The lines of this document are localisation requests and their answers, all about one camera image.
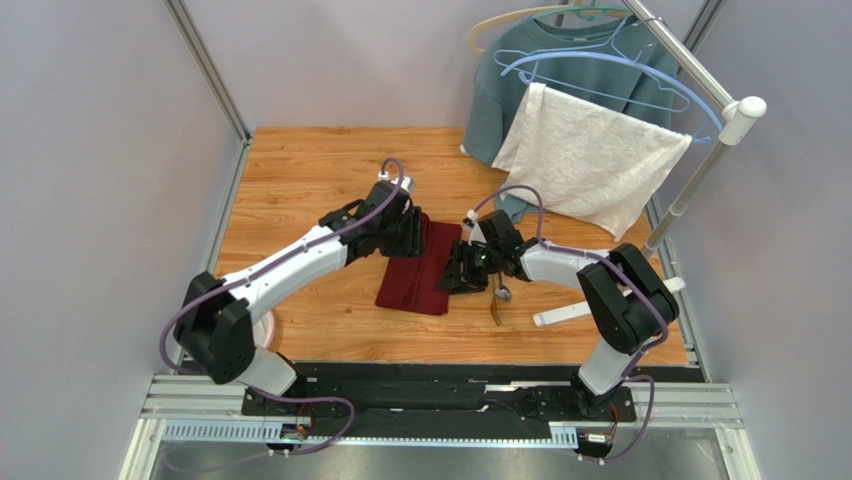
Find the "dark red cloth napkin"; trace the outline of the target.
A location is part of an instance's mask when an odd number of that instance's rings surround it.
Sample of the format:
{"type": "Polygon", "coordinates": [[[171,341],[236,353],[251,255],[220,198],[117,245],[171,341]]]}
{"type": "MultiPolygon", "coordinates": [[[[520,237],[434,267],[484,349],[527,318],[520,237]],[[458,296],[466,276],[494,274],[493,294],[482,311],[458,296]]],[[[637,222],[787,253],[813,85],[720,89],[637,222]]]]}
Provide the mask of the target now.
{"type": "Polygon", "coordinates": [[[424,315],[448,313],[449,293],[436,288],[450,258],[453,244],[461,238],[457,224],[421,217],[425,253],[419,257],[390,258],[375,305],[424,315]]]}

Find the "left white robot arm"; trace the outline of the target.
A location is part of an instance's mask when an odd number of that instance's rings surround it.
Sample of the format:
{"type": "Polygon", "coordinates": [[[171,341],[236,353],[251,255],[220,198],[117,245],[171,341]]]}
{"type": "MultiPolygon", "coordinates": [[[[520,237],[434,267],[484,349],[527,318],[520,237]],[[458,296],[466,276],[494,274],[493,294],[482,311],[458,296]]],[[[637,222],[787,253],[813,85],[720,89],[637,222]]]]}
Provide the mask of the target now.
{"type": "Polygon", "coordinates": [[[214,383],[283,396],[299,374],[284,356],[256,344],[255,324],[310,282],[360,258],[422,255],[422,211],[412,190],[411,177],[382,175],[366,198],[326,214],[259,263],[222,278],[197,275],[168,333],[214,383]]]}

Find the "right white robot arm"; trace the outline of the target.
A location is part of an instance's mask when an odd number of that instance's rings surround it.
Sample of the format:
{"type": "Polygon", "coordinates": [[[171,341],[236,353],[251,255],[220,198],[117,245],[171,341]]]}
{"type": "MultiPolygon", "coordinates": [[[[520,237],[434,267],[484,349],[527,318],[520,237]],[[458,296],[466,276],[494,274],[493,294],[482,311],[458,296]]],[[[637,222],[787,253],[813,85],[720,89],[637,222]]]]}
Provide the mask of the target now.
{"type": "Polygon", "coordinates": [[[563,247],[540,238],[523,239],[506,212],[470,213],[467,241],[454,242],[437,289],[451,295],[478,293],[493,275],[562,285],[583,293],[600,339],[571,378],[569,403],[592,418],[611,398],[638,359],[667,338],[680,308],[642,252],[623,243],[609,251],[563,247]]]}

